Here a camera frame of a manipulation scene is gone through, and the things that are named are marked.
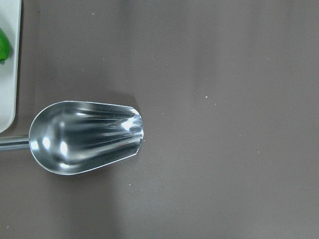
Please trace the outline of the metal ice scoop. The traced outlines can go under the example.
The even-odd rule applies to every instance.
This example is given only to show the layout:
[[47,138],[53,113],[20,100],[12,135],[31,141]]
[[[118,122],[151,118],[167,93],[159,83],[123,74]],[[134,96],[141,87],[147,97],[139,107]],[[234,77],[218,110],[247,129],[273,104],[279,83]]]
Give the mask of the metal ice scoop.
[[133,107],[63,101],[40,111],[27,135],[1,137],[0,149],[28,149],[45,170],[76,175],[137,155],[143,138]]

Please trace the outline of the green lime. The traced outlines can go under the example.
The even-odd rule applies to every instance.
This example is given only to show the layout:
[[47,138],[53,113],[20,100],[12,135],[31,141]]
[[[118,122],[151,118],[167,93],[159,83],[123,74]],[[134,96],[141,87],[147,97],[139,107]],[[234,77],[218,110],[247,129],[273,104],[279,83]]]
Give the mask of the green lime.
[[5,32],[0,29],[0,64],[5,64],[6,60],[10,57],[11,45]]

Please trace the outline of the cream rectangular tray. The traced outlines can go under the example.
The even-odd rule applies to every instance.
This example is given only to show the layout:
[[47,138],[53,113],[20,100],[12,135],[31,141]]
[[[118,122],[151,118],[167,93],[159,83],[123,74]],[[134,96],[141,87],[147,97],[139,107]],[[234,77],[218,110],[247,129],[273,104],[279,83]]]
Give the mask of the cream rectangular tray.
[[8,39],[9,56],[0,65],[0,131],[10,127],[15,117],[19,37],[22,1],[0,2],[0,30]]

